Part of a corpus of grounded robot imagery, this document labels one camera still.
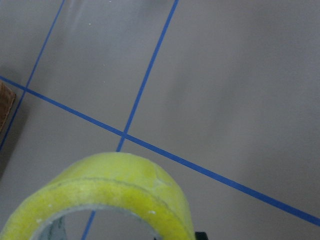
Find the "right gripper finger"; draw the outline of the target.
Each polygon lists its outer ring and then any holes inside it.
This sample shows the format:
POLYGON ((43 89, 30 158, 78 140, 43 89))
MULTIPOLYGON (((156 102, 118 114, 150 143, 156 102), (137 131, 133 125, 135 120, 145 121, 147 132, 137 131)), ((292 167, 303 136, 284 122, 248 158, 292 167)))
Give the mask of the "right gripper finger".
POLYGON ((196 240, 208 240, 208 235, 206 232, 196 231, 195 232, 195 239, 196 240))

